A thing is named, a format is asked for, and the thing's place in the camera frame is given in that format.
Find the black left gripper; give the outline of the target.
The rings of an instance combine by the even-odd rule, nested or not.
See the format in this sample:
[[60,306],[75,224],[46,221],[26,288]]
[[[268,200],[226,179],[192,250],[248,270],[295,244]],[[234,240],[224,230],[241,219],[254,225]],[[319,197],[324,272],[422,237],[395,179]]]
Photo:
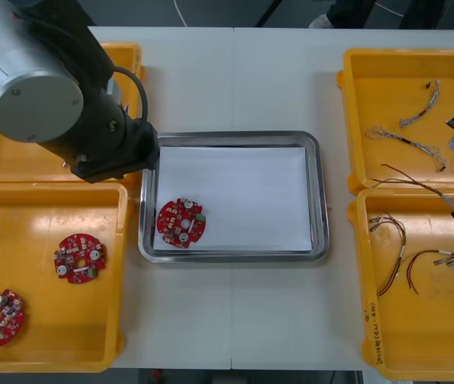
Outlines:
[[153,170],[159,160],[159,141],[155,128],[142,118],[128,118],[126,136],[119,148],[98,161],[79,162],[71,166],[73,175],[89,183],[110,178],[122,179],[126,174]]

